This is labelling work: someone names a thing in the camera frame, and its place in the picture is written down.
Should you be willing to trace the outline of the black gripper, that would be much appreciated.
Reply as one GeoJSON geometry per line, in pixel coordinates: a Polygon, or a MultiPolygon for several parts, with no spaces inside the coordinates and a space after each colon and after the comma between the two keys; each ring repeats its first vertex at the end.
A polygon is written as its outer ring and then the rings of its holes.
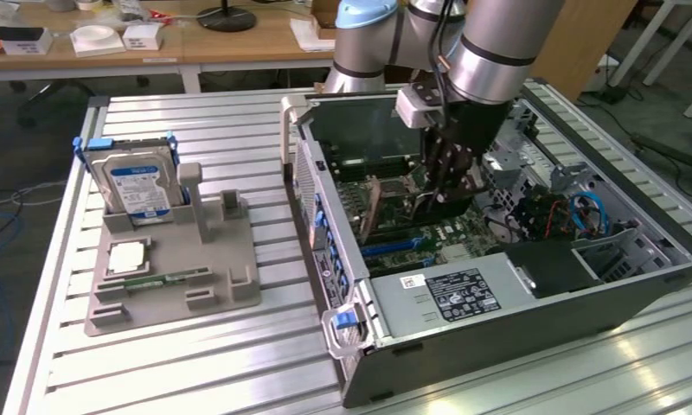
{"type": "Polygon", "coordinates": [[[490,149],[508,116],[511,102],[488,105],[472,100],[448,104],[448,124],[434,134],[443,142],[470,149],[482,157],[490,149]]]}

